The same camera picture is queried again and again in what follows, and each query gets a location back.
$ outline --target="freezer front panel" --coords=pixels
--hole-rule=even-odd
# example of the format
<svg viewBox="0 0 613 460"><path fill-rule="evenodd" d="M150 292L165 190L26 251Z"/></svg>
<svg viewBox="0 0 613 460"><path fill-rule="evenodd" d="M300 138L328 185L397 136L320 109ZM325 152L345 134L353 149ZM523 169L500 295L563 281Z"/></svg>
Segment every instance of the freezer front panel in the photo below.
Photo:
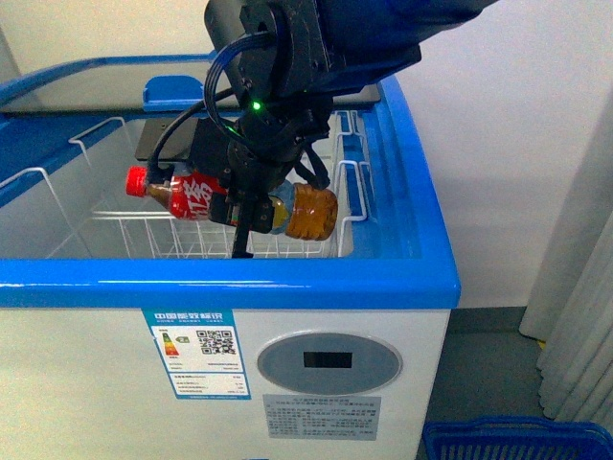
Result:
<svg viewBox="0 0 613 460"><path fill-rule="evenodd" d="M250 399L215 401L177 399L139 310L0 310L0 322L7 325L0 348L5 440L0 456L307 460L334 452L335 458L347 459L414 458L448 310L233 313ZM262 351L280 339L313 333L376 340L397 351L401 369L383 386L345 397L298 393L264 377L258 367ZM181 353L177 337L170 338ZM355 403L359 410L365 408L358 404L376 402L379 406L366 407L378 412L375 433L339 439L339 433L359 426L355 416L347 415L340 427L336 424L336 433L328 434L332 439L322 439L315 428L280 431L276 421L281 417L282 422L295 402L275 413L270 401L288 404L296 398Z"/></svg>

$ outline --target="red bottle cap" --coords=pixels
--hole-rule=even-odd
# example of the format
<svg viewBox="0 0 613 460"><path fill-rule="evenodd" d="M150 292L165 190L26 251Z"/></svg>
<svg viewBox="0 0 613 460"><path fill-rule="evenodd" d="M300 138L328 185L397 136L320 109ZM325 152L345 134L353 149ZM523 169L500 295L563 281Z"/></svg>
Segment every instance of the red bottle cap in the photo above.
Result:
<svg viewBox="0 0 613 460"><path fill-rule="evenodd" d="M125 192L132 196L145 196L147 194L147 168L144 166L132 166L127 170L125 177Z"/></svg>

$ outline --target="white curtain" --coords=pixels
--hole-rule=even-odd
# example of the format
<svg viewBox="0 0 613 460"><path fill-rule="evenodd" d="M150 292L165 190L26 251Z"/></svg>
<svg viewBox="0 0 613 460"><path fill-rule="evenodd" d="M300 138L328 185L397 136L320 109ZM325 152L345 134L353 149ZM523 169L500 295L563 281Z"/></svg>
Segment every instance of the white curtain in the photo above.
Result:
<svg viewBox="0 0 613 460"><path fill-rule="evenodd" d="M613 433L613 91L519 330L547 342L537 363L545 416L592 421Z"/></svg>
<svg viewBox="0 0 613 460"><path fill-rule="evenodd" d="M613 432L613 215L537 365L545 416Z"/></svg>

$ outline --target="white label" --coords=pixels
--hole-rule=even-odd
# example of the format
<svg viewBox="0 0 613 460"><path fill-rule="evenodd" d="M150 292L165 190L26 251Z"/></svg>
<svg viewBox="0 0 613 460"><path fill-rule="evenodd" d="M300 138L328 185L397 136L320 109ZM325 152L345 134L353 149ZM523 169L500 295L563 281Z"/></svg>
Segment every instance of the white label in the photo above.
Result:
<svg viewBox="0 0 613 460"><path fill-rule="evenodd" d="M271 438L375 441L381 398L264 395Z"/></svg>
<svg viewBox="0 0 613 460"><path fill-rule="evenodd" d="M143 314L177 398L251 399L230 310Z"/></svg>

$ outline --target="blue basket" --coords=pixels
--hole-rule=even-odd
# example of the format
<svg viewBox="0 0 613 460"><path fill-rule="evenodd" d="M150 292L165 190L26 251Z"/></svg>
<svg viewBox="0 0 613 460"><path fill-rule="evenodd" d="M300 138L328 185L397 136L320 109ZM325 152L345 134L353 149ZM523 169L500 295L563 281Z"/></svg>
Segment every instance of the blue basket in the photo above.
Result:
<svg viewBox="0 0 613 460"><path fill-rule="evenodd" d="M423 442L429 460L613 460L613 438L591 423L527 417L430 423Z"/></svg>

